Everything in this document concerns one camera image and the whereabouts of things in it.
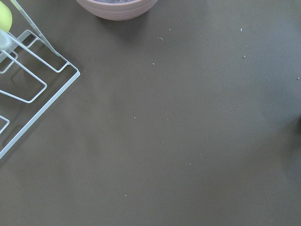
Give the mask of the pink bowl with ice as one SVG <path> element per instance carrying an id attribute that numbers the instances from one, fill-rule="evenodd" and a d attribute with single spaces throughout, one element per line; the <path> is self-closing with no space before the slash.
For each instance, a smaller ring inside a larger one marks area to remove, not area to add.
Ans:
<path id="1" fill-rule="evenodd" d="M 141 16 L 150 10 L 157 0 L 133 0 L 125 3 L 104 3 L 95 0 L 77 0 L 91 14 L 112 21 L 124 21 Z"/>

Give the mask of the yellow cup on rack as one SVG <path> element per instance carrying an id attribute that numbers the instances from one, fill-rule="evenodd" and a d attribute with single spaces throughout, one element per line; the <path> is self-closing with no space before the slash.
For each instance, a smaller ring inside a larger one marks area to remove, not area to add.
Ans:
<path id="1" fill-rule="evenodd" d="M 12 26 L 13 17 L 10 9 L 1 1 L 0 2 L 0 29 L 9 32 Z"/>

